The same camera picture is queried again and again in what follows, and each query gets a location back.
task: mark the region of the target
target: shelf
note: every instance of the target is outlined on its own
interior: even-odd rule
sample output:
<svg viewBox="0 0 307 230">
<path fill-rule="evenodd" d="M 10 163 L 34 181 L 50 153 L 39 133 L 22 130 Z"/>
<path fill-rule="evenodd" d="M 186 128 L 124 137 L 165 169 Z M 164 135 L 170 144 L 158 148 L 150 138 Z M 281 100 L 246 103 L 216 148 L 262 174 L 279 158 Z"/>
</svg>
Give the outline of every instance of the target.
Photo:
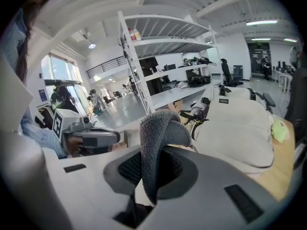
<svg viewBox="0 0 307 230">
<path fill-rule="evenodd" d="M 215 47 L 213 44 L 199 42 L 194 39 L 149 39 L 133 42 L 137 56 L 140 59 L 166 54 L 194 53 Z"/>
<path fill-rule="evenodd" d="M 194 65 L 194 66 L 189 66 L 189 67 L 176 68 L 176 69 L 172 69 L 172 70 L 168 70 L 168 71 L 155 72 L 153 75 L 145 77 L 145 81 L 161 78 L 163 76 L 166 76 L 168 74 L 174 73 L 176 71 L 186 71 L 186 70 L 192 70 L 192 69 L 201 68 L 201 67 L 207 67 L 207 66 L 208 66 L 207 64 Z"/>
<path fill-rule="evenodd" d="M 194 22 L 164 15 L 133 15 L 124 17 L 128 28 L 137 29 L 142 38 L 188 37 L 195 38 L 210 29 Z"/>
<path fill-rule="evenodd" d="M 221 80 L 211 80 L 210 84 L 206 84 L 197 88 L 173 88 L 171 90 L 152 95 L 151 98 L 153 101 L 154 108 L 157 109 L 159 107 L 165 106 L 169 103 L 180 100 L 199 91 L 203 91 L 208 87 L 212 87 L 217 84 L 221 84 Z"/>
</svg>

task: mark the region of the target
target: green sponge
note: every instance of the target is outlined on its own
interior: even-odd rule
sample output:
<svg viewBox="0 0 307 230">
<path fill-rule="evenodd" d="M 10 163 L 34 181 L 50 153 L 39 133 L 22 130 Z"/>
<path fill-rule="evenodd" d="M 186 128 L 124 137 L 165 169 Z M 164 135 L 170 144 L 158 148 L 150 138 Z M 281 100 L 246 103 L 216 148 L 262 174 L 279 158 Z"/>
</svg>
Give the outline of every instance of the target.
<svg viewBox="0 0 307 230">
<path fill-rule="evenodd" d="M 281 120 L 274 120 L 274 123 L 271 127 L 272 129 L 272 135 L 278 142 L 282 143 L 286 136 L 289 133 L 289 130 L 287 128 L 287 125 L 281 121 Z"/>
</svg>

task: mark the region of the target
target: ceiling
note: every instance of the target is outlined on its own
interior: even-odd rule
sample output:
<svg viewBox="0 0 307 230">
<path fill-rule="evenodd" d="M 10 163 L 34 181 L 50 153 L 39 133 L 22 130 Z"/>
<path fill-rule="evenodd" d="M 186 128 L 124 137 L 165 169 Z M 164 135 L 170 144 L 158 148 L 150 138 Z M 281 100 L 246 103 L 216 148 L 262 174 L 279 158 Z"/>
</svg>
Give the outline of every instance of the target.
<svg viewBox="0 0 307 230">
<path fill-rule="evenodd" d="M 60 43 L 85 58 L 91 53 L 90 42 L 101 47 L 116 44 L 120 10 L 125 15 L 156 13 L 185 18 L 190 14 L 198 23 L 211 25 L 217 37 L 242 32 L 247 41 L 269 36 L 282 42 L 299 36 L 291 16 L 277 0 L 50 0 L 35 23 L 38 34 L 49 40 L 46 47 L 36 49 L 40 50 L 36 58 Z M 271 18 L 278 23 L 246 26 L 248 21 Z M 85 32 L 89 41 L 77 41 L 78 31 Z"/>
</svg>

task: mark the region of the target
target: blue shirt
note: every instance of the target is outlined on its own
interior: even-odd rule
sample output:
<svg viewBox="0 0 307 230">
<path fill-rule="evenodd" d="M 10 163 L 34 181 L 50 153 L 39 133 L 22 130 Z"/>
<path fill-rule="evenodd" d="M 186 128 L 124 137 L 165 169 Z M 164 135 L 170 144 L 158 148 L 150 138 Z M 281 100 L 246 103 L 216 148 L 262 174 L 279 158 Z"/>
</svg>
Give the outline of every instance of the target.
<svg viewBox="0 0 307 230">
<path fill-rule="evenodd" d="M 14 71 L 16 71 L 19 49 L 26 38 L 26 31 L 23 12 L 19 10 L 5 30 L 0 42 L 0 50 Z M 41 129 L 33 122 L 29 109 L 27 109 L 21 120 L 19 131 L 21 134 L 35 140 L 41 147 L 53 149 L 59 158 L 67 156 L 53 132 L 48 128 Z"/>
</svg>

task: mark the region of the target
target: bottle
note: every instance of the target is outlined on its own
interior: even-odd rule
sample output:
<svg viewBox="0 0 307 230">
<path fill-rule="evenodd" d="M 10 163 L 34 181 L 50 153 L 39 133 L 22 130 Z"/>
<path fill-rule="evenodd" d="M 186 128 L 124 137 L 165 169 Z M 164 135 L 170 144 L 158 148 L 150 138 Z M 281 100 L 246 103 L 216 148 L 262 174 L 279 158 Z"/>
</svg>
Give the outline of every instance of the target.
<svg viewBox="0 0 307 230">
<path fill-rule="evenodd" d="M 142 37 L 141 37 L 141 34 L 139 33 L 139 31 L 137 29 L 134 29 L 133 32 L 134 32 L 136 41 L 142 41 Z"/>
<path fill-rule="evenodd" d="M 133 31 L 130 28 L 128 30 L 129 30 L 129 33 L 130 33 L 131 40 L 136 41 L 136 37 L 135 37 Z"/>
</svg>

